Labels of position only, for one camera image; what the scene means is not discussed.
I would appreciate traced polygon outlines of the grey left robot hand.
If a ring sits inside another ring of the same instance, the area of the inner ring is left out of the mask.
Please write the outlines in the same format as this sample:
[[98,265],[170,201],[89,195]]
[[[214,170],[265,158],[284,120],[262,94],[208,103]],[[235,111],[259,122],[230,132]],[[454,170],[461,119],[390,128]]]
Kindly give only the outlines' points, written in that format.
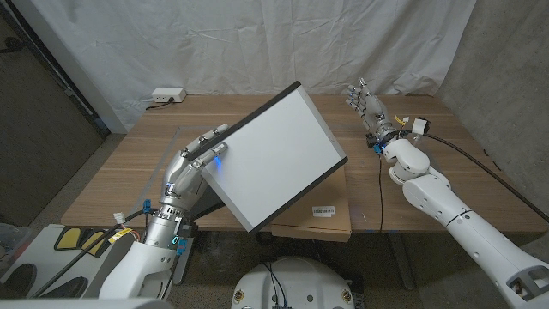
[[226,150],[224,143],[213,147],[202,156],[190,159],[201,146],[213,146],[212,139],[229,128],[222,124],[190,142],[179,150],[166,168],[160,194],[160,211],[175,215],[190,211],[206,190],[202,169],[219,153]]

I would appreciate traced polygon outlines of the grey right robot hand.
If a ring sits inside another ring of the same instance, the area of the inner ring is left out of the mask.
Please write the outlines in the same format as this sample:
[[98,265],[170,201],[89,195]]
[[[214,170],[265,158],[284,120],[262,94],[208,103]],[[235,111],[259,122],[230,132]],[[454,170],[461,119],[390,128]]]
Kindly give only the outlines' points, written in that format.
[[386,106],[367,87],[363,78],[359,78],[357,87],[347,87],[347,95],[346,103],[359,115],[367,129],[368,147],[383,150],[397,135],[397,129],[389,119]]

